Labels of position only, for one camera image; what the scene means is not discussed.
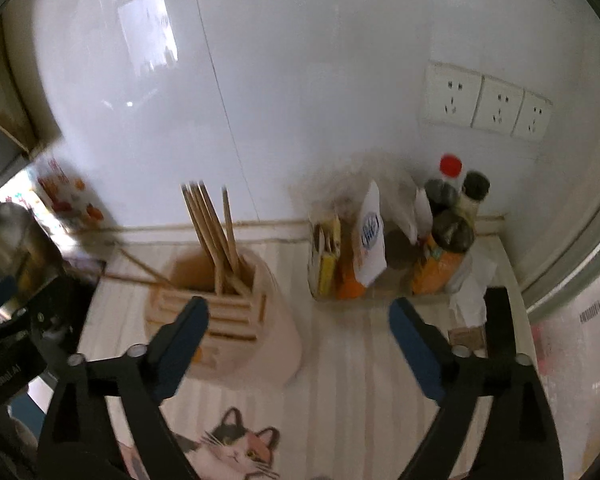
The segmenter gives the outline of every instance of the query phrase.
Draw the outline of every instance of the blue logo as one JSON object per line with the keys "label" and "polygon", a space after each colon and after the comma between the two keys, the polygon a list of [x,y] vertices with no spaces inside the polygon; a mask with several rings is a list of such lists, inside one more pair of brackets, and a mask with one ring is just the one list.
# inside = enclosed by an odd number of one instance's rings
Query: blue logo
{"label": "blue logo", "polygon": [[367,213],[362,221],[362,246],[368,251],[376,244],[380,221],[376,213]]}

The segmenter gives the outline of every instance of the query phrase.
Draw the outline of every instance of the condiment bottle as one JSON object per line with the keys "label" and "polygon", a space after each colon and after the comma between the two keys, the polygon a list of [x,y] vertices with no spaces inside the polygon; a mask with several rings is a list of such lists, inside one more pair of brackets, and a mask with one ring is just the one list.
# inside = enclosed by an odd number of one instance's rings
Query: condiment bottle
{"label": "condiment bottle", "polygon": [[439,292],[454,275],[474,243],[475,218],[489,187],[489,180],[483,174],[469,171],[456,206],[433,219],[431,234],[411,282],[414,294]]}
{"label": "condiment bottle", "polygon": [[431,213],[436,216],[452,208],[458,200],[458,176],[462,171],[462,162],[455,155],[443,155],[440,158],[438,173],[424,185]]}

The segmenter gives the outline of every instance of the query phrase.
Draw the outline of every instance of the cat illustration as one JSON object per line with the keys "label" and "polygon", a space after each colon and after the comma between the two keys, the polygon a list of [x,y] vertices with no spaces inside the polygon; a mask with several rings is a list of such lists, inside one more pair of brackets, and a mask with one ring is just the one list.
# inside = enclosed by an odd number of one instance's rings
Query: cat illustration
{"label": "cat illustration", "polygon": [[242,423],[237,408],[229,408],[220,424],[205,432],[200,442],[175,435],[180,447],[202,480],[250,480],[279,475],[271,470],[273,452],[278,446],[280,432],[268,427],[258,433]]}

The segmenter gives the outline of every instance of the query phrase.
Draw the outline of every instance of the electrical outlet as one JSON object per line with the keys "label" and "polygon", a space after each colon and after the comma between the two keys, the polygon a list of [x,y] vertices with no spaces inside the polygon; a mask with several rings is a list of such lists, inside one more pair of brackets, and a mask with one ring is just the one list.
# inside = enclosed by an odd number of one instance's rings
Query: electrical outlet
{"label": "electrical outlet", "polygon": [[485,76],[472,126],[511,135],[524,95],[522,88]]}
{"label": "electrical outlet", "polygon": [[435,123],[471,126],[482,76],[455,66],[429,63],[424,118]]}
{"label": "electrical outlet", "polygon": [[553,110],[554,105],[551,101],[525,91],[525,98],[522,101],[522,108],[520,108],[513,136],[539,142],[546,133]]}

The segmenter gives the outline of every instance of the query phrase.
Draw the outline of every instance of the red bottle cap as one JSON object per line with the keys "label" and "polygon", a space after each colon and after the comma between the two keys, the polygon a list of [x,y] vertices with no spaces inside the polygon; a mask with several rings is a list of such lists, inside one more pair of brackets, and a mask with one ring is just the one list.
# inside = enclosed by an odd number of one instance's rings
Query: red bottle cap
{"label": "red bottle cap", "polygon": [[440,159],[440,171],[450,178],[456,178],[462,171],[462,162],[455,155],[443,155]]}

